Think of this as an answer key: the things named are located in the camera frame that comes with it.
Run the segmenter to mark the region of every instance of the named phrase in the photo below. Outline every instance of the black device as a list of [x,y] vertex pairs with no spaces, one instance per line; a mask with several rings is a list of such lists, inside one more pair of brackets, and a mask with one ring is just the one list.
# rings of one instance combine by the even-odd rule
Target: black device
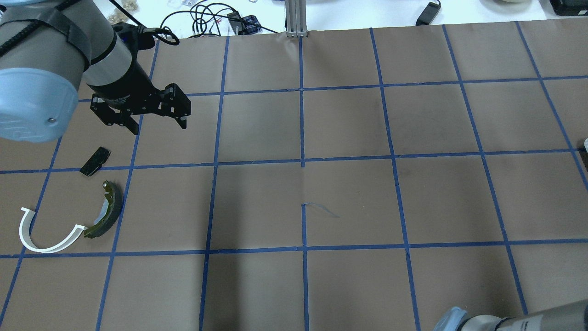
[[416,20],[416,25],[429,25],[435,19],[435,16],[439,13],[441,9],[441,2],[438,4],[434,2],[429,2],[425,10],[420,13],[419,18]]
[[245,27],[243,26],[241,15],[239,15],[238,12],[231,12],[227,14],[227,18],[229,19],[229,23],[233,28],[233,32],[235,33],[235,35],[244,34],[243,30],[245,30]]
[[83,165],[79,172],[90,177],[91,175],[95,174],[96,171],[102,168],[102,165],[108,160],[109,157],[110,151],[100,146],[94,152],[92,157],[86,162],[86,164]]
[[588,0],[550,0],[553,11],[560,16],[588,15]]

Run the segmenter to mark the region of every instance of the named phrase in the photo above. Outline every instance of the grid square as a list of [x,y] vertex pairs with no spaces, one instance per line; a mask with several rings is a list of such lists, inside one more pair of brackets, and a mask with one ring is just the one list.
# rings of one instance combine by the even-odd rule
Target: grid square
[[104,125],[90,110],[89,102],[80,102],[61,139],[54,167],[81,168],[100,146],[111,151],[104,166],[128,166],[135,137],[125,127]]
[[184,93],[220,92],[226,38],[182,39],[177,46],[159,43],[153,84],[175,83]]
[[210,257],[204,330],[303,330],[302,253]]
[[309,251],[308,289],[311,330],[415,329],[404,250]]
[[21,253],[22,243],[18,237],[24,215],[21,207],[36,209],[46,176],[44,173],[0,175],[0,255]]
[[299,62],[298,38],[288,38],[285,32],[233,38],[225,91],[299,88]]
[[[104,180],[115,183],[125,191],[128,171],[99,171],[92,177],[79,172],[52,173],[41,208],[35,216],[31,240],[39,248],[51,247],[63,240],[76,224],[90,227],[104,202]],[[63,253],[110,252],[116,224],[100,237],[81,236]]]
[[503,240],[479,156],[396,162],[411,243]]
[[189,99],[192,115],[185,130],[171,118],[143,117],[136,165],[214,162],[219,97]]
[[56,144],[56,141],[30,143],[0,138],[0,170],[47,169]]
[[485,151],[567,148],[539,82],[466,84],[465,89]]
[[[145,49],[145,50],[139,51],[137,53],[137,62],[139,63],[141,68],[143,68],[143,71],[145,71],[145,73],[147,75],[149,75],[149,73],[151,72],[151,65],[153,64],[154,53],[155,53],[155,47],[153,47],[151,49]],[[91,99],[92,94],[94,94],[94,91],[86,84],[86,82],[83,80],[83,76],[82,76],[82,82],[80,83],[79,89],[78,89],[78,98],[79,99]]]
[[546,81],[545,86],[572,146],[584,148],[588,138],[588,80]]
[[373,34],[385,84],[457,80],[441,26],[374,29]]
[[379,84],[369,30],[311,34],[302,40],[304,87]]
[[588,237],[588,192],[571,154],[486,159],[509,239]]
[[543,77],[588,75],[588,24],[584,19],[520,23]]
[[298,92],[226,95],[219,161],[300,158]]
[[198,330],[203,265],[202,255],[115,258],[101,331]]
[[4,299],[10,289],[17,262],[18,258],[0,259],[0,302],[2,304],[4,304]]
[[118,251],[206,248],[212,167],[136,169]]
[[2,330],[94,330],[108,257],[24,259]]
[[403,243],[390,160],[309,162],[304,169],[308,245]]
[[469,316],[523,314],[504,246],[411,249],[410,256],[422,330],[453,306]]
[[536,78],[514,22],[448,25],[464,80]]
[[377,88],[304,93],[306,157],[390,155]]
[[211,248],[302,244],[300,164],[221,166],[216,181]]
[[478,151],[457,84],[385,89],[397,155]]
[[588,244],[512,246],[529,312],[588,297]]

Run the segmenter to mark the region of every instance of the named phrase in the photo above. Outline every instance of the white curved plastic piece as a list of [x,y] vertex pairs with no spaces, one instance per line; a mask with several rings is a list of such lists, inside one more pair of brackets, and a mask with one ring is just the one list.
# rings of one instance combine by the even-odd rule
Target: white curved plastic piece
[[19,235],[21,237],[21,242],[22,244],[29,250],[35,251],[37,253],[45,253],[45,254],[50,254],[50,253],[57,253],[58,251],[64,250],[67,247],[69,247],[69,245],[73,244],[74,241],[76,241],[79,237],[80,234],[82,234],[82,232],[84,230],[87,229],[87,227],[76,224],[72,231],[69,233],[69,235],[67,237],[65,237],[65,239],[63,239],[59,244],[49,247],[49,248],[45,248],[45,249],[40,249],[39,247],[36,247],[35,244],[33,244],[31,237],[29,235],[29,229],[31,228],[31,221],[33,219],[33,217],[35,216],[35,212],[27,209],[27,208],[21,208],[22,211],[25,212],[25,214],[22,216],[21,219],[21,226],[19,227]]

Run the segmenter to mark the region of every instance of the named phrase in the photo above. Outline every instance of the light blue robot joint cap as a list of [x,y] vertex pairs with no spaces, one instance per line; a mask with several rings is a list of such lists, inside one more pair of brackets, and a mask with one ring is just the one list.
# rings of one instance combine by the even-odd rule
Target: light blue robot joint cap
[[7,7],[13,6],[24,6],[24,5],[32,5],[38,4],[39,2],[45,2],[47,0],[0,0],[0,5],[5,5]]
[[44,143],[61,137],[78,105],[65,78],[34,68],[0,70],[0,137]]

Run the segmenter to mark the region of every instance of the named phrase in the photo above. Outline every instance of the blue tape line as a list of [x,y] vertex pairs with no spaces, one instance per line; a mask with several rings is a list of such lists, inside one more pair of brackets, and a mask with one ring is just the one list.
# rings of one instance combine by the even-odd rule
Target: blue tape line
[[177,164],[146,164],[136,165],[135,169],[159,169],[159,168],[191,168],[191,167],[212,167],[214,163],[177,163]]
[[[29,234],[33,230],[33,226],[35,225],[35,220],[38,216],[38,211],[41,208],[41,203],[43,202],[43,196],[45,195],[45,190],[47,189],[47,184],[49,183],[49,178],[51,176],[51,170],[55,164],[55,159],[57,158],[57,152],[59,151],[59,146],[61,145],[61,138],[57,139],[57,143],[55,144],[55,149],[53,150],[53,156],[51,157],[51,162],[49,163],[49,168],[47,169],[47,175],[45,176],[45,181],[43,182],[43,186],[41,187],[41,193],[39,194],[39,200],[37,200],[37,205],[35,207],[35,217],[31,221],[31,225],[29,227]],[[6,310],[8,308],[8,303],[10,302],[10,298],[12,296],[12,291],[14,290],[14,285],[16,284],[16,278],[21,270],[22,259],[26,252],[25,246],[22,246],[21,253],[18,256],[18,261],[16,263],[16,267],[14,269],[14,274],[12,275],[12,280],[10,282],[10,287],[8,288],[8,292],[6,294],[6,299],[4,300],[4,305],[2,306],[2,312],[0,313],[0,325],[2,325],[2,321],[4,320],[4,316],[6,314]]]
[[358,161],[358,160],[390,160],[389,155],[374,155],[374,156],[342,156],[342,157],[312,157],[307,158],[306,162],[324,162],[324,161]]
[[[588,79],[587,76],[563,76],[563,77],[543,77],[543,80],[582,80]],[[464,84],[477,84],[477,83],[492,83],[492,82],[528,82],[538,81],[538,78],[505,78],[499,80],[466,80]],[[425,86],[425,85],[451,85],[459,84],[459,81],[436,81],[436,82],[407,82],[407,83],[394,83],[394,84],[382,84],[384,87],[403,87],[403,86]],[[238,94],[258,94],[258,93],[282,93],[282,92],[294,92],[294,91],[328,91],[328,90],[354,90],[358,88],[378,88],[379,84],[372,85],[344,85],[344,86],[327,86],[327,87],[303,87],[299,88],[281,88],[275,90],[252,90],[252,91],[227,91],[225,95],[238,95]],[[220,95],[220,92],[200,92],[200,93],[186,93],[188,97],[204,97],[208,95]],[[80,102],[90,102],[91,100],[79,100]]]
[[[509,244],[524,245],[550,245],[550,244],[586,244],[588,238],[571,239],[535,239],[535,240],[514,240]],[[410,248],[445,248],[445,247],[491,247],[504,246],[503,241],[465,241],[453,243],[416,243],[410,244]],[[166,255],[199,255],[199,254],[253,254],[253,253],[276,253],[281,251],[324,251],[324,250],[374,250],[374,249],[404,249],[404,244],[366,244],[366,245],[335,245],[335,246],[286,246],[286,247],[263,247],[255,249],[215,249],[215,250],[163,250],[163,251],[117,251],[115,256],[166,256]],[[110,256],[111,252],[94,253],[63,253],[63,254],[24,254],[23,259],[43,259],[52,257],[104,257]],[[20,254],[3,254],[0,259],[17,259]]]
[[303,250],[299,246],[289,247],[270,247],[270,248],[257,248],[257,249],[216,249],[209,250],[210,254],[252,254],[252,253],[276,253],[279,251],[301,251]]
[[559,76],[559,77],[541,77],[544,81],[559,81],[559,80],[585,80],[588,75],[581,76]]
[[366,250],[366,249],[404,249],[404,244],[370,244],[370,245],[337,245],[308,246],[306,250]]
[[415,280],[413,278],[412,262],[410,261],[410,242],[408,240],[408,233],[406,230],[406,220],[405,220],[404,208],[403,208],[403,204],[402,204],[402,194],[400,192],[400,183],[398,180],[396,157],[395,157],[395,153],[394,153],[394,145],[392,143],[392,134],[390,132],[390,123],[388,121],[388,110],[387,110],[387,105],[386,105],[386,95],[384,93],[382,69],[380,67],[380,59],[379,59],[379,56],[377,53],[376,38],[373,35],[372,28],[369,29],[369,33],[370,33],[370,37],[372,39],[372,47],[373,47],[374,57],[376,59],[377,76],[378,76],[378,79],[380,82],[380,85],[379,85],[380,86],[380,95],[382,96],[382,108],[384,110],[384,122],[386,124],[386,134],[388,137],[388,145],[390,147],[390,155],[392,158],[392,173],[394,175],[394,185],[395,185],[395,189],[396,189],[396,198],[398,200],[398,211],[400,213],[400,225],[402,227],[402,239],[403,239],[403,243],[404,243],[404,247],[405,247],[405,251],[406,251],[406,269],[408,272],[408,280],[409,280],[409,286],[410,286],[410,297],[412,300],[412,309],[413,309],[413,314],[415,316],[415,327],[416,327],[416,331],[420,331],[419,308],[418,308],[418,304],[416,301]]
[[300,71],[300,166],[304,168],[304,67],[302,59],[302,37],[298,38],[298,67]]
[[544,153],[569,153],[569,152],[570,152],[570,150],[557,149],[557,150],[496,151],[496,152],[484,151],[484,154],[486,154],[486,155],[512,155],[512,154],[544,154]]
[[[306,205],[303,204],[301,208],[302,212],[302,247],[307,247],[306,239]],[[310,330],[310,318],[308,310],[308,252],[304,249],[302,253],[302,285],[304,290],[304,330]]]
[[[555,105],[553,103],[553,100],[551,99],[551,96],[549,95],[549,92],[547,91],[547,87],[545,86],[545,82],[543,82],[543,77],[541,77],[541,73],[539,72],[539,68],[537,67],[537,63],[535,62],[535,58],[533,58],[533,54],[531,53],[531,49],[529,48],[529,44],[527,43],[527,40],[524,38],[523,30],[520,28],[519,22],[515,22],[515,24],[516,24],[517,30],[519,31],[520,39],[523,41],[524,48],[527,50],[527,54],[529,55],[529,59],[531,60],[531,63],[533,64],[533,69],[535,69],[535,73],[537,74],[537,78],[539,79],[539,84],[541,84],[541,88],[543,89],[543,93],[545,94],[545,97],[547,98],[547,101],[549,102],[549,107],[551,107],[551,109],[552,109],[553,116],[555,117],[555,120],[557,121],[557,124],[559,125],[559,128],[562,131],[563,138],[566,140],[566,144],[567,144],[568,148],[570,150],[572,150],[572,149],[574,149],[574,145],[570,141],[570,137],[567,135],[566,129],[563,126],[563,122],[562,122],[561,118],[559,117],[559,114],[557,113],[557,109],[555,108]],[[576,163],[576,167],[578,168],[578,171],[580,172],[580,177],[582,178],[582,181],[584,182],[584,187],[588,191],[588,180],[586,179],[586,176],[584,175],[583,164],[582,164],[582,162],[580,162],[580,160],[578,160],[578,156],[576,155],[576,153],[572,152],[572,157],[574,158],[574,162]]]
[[220,92],[186,93],[187,97],[207,97],[209,95],[220,95]]
[[454,157],[454,156],[479,156],[480,152],[458,152],[458,153],[425,153],[396,155],[396,158],[419,158],[419,157]]
[[[221,141],[221,121],[222,121],[222,107],[223,107],[223,100],[225,98],[225,80],[226,80],[226,64],[229,57],[229,38],[226,38],[225,42],[225,55],[222,64],[222,79],[220,81],[220,97],[219,97],[219,112],[218,118],[216,120],[216,138],[215,138],[215,168],[212,176],[212,189],[211,189],[211,206],[208,212],[208,229],[206,231],[206,251],[211,249],[211,239],[212,239],[212,220],[213,220],[213,213],[215,209],[215,194],[216,194],[216,176],[218,174],[218,164],[219,164],[219,143]],[[204,327],[204,309],[206,303],[206,285],[208,283],[208,264],[210,261],[210,254],[206,253],[204,255],[204,267],[202,271],[202,290],[201,290],[201,297],[200,297],[200,326],[199,330],[202,331]]]
[[588,238],[513,240],[510,242],[511,245],[586,244],[586,243],[588,243]]
[[493,83],[493,82],[530,82],[537,81],[537,78],[503,78],[500,80],[466,80],[464,84]]
[[107,252],[90,252],[90,253],[52,253],[52,254],[24,254],[23,259],[40,259],[40,258],[54,258],[54,257],[105,257],[110,256]]
[[474,136],[476,137],[476,143],[477,143],[478,149],[480,151],[480,158],[482,159],[482,164],[484,166],[484,172],[486,173],[486,179],[488,181],[488,186],[490,188],[490,193],[492,195],[492,201],[494,202],[496,216],[497,216],[498,222],[500,224],[500,231],[502,232],[502,237],[505,242],[506,253],[509,258],[510,268],[512,270],[512,274],[513,274],[513,278],[514,278],[514,284],[515,284],[515,286],[517,288],[517,292],[519,294],[519,301],[520,301],[523,313],[528,314],[527,304],[525,302],[524,295],[523,295],[523,289],[520,285],[519,273],[517,272],[516,265],[515,265],[515,258],[513,257],[512,251],[510,249],[509,238],[506,233],[505,223],[502,219],[502,213],[500,211],[500,206],[498,205],[498,198],[496,196],[496,191],[494,190],[494,184],[492,182],[492,177],[490,176],[490,169],[488,168],[488,163],[486,162],[485,152],[484,152],[484,149],[482,148],[482,141],[480,140],[480,135],[478,134],[478,131],[477,131],[476,122],[474,120],[474,116],[472,113],[472,108],[471,108],[470,102],[467,98],[466,89],[463,84],[461,73],[459,72],[459,66],[457,65],[457,60],[456,60],[455,54],[453,52],[453,47],[451,46],[451,40],[449,39],[449,34],[447,34],[447,28],[445,27],[445,25],[442,25],[442,28],[443,28],[443,34],[445,35],[445,40],[447,42],[447,47],[449,48],[449,54],[451,55],[451,60],[453,62],[453,67],[455,68],[455,73],[457,74],[457,80],[459,81],[460,89],[462,90],[463,101],[466,104],[467,115],[470,118],[470,122],[472,124],[472,130],[474,132]]
[[[556,149],[556,150],[529,150],[529,151],[485,151],[485,155],[507,155],[507,154],[541,154],[541,153],[570,153],[583,151],[583,148]],[[395,155],[395,158],[419,158],[419,157],[460,157],[480,155],[479,152],[456,152],[456,153],[424,153],[424,154],[403,154]],[[343,156],[343,157],[311,157],[305,158],[304,162],[323,162],[323,161],[356,161],[356,160],[390,160],[389,155],[370,155],[370,156]],[[302,160],[299,158],[290,158],[283,160],[255,160],[255,161],[225,161],[218,162],[219,166],[239,166],[247,164],[267,164],[267,163],[298,163]],[[213,167],[213,162],[206,163],[176,163],[176,164],[145,164],[135,165],[133,169],[154,169],[154,168],[189,168],[189,167]],[[100,171],[108,170],[128,170],[128,166],[102,167]],[[0,174],[28,174],[28,173],[46,173],[48,169],[30,169],[30,170],[3,170]],[[58,168],[52,169],[52,173],[66,173],[79,171],[79,168]]]
[[355,90],[358,88],[377,88],[380,85],[349,85],[349,86],[330,86],[330,87],[306,87],[305,91],[328,91],[328,90]]
[[458,82],[457,81],[411,82],[411,83],[382,84],[382,86],[384,86],[384,87],[403,87],[403,86],[452,85],[452,84],[458,84]]
[[[155,62],[157,61],[157,54],[159,52],[159,41],[155,43],[155,51],[153,52],[153,61],[151,62],[151,70],[149,71],[149,79],[153,78],[153,71],[155,69]],[[141,129],[143,127],[143,115],[139,117],[139,130],[137,136],[135,137],[135,143],[133,145],[133,153],[131,154],[131,163],[129,165],[129,174],[126,178],[126,187],[125,187],[125,194],[123,197],[123,205],[121,209],[121,213],[118,217],[118,222],[116,223],[116,231],[114,234],[114,240],[112,242],[112,250],[110,253],[110,259],[108,260],[108,268],[106,270],[106,279],[104,281],[104,288],[102,289],[102,297],[100,299],[100,308],[98,309],[98,317],[96,318],[96,331],[100,331],[100,326],[102,325],[102,315],[104,313],[104,305],[106,303],[106,296],[108,295],[108,286],[110,285],[110,278],[112,275],[112,266],[114,265],[114,258],[116,257],[116,247],[118,246],[118,239],[121,233],[121,225],[125,215],[126,209],[126,199],[129,196],[129,189],[131,187],[131,178],[133,176],[133,169],[135,166],[135,158],[137,155],[137,149],[139,147],[139,139],[141,137]]]
[[206,250],[168,250],[168,251],[119,251],[116,256],[167,256],[167,255],[199,255]]
[[0,175],[4,174],[36,174],[46,173],[49,169],[31,169],[31,170],[0,170]]
[[503,241],[474,241],[464,243],[422,243],[410,244],[410,248],[443,248],[443,247],[487,247],[487,246],[502,246]]
[[247,164],[267,164],[267,163],[298,163],[300,162],[299,158],[291,158],[285,160],[259,160],[259,161],[226,161],[226,162],[218,162],[219,166],[240,166],[240,165],[247,165]]
[[287,88],[280,88],[278,90],[252,90],[252,91],[232,91],[232,92],[224,92],[225,95],[238,95],[238,94],[259,94],[259,93],[282,93],[282,92],[292,92],[297,91],[298,89],[287,89]]

